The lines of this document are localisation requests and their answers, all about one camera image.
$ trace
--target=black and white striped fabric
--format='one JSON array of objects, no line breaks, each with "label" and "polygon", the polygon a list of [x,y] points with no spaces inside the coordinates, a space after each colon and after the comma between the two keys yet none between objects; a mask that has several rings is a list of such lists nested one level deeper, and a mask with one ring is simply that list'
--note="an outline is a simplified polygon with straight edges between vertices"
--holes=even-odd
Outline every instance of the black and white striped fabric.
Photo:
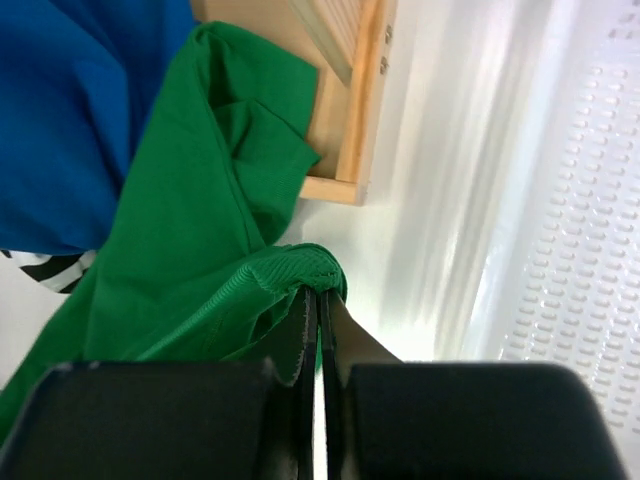
[{"label": "black and white striped fabric", "polygon": [[60,257],[0,251],[35,281],[59,293],[71,293],[96,258],[94,251]]}]

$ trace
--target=green shirt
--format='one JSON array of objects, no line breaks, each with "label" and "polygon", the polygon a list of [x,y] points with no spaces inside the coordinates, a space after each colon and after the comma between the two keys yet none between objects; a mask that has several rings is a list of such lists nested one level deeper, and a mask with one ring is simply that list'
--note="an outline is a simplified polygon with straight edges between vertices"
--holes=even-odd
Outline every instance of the green shirt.
[{"label": "green shirt", "polygon": [[50,367],[234,358],[301,285],[346,282],[322,247],[274,247],[318,155],[316,71],[222,23],[196,28],[154,107],[111,235],[0,396],[0,443]]}]

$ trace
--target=textured white surface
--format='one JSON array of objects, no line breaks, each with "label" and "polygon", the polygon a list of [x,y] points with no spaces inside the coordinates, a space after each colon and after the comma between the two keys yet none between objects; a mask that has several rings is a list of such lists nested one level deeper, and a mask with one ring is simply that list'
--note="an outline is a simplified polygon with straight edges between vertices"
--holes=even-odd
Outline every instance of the textured white surface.
[{"label": "textured white surface", "polygon": [[513,159],[461,356],[572,368],[640,478],[640,1],[576,13],[538,154]]}]

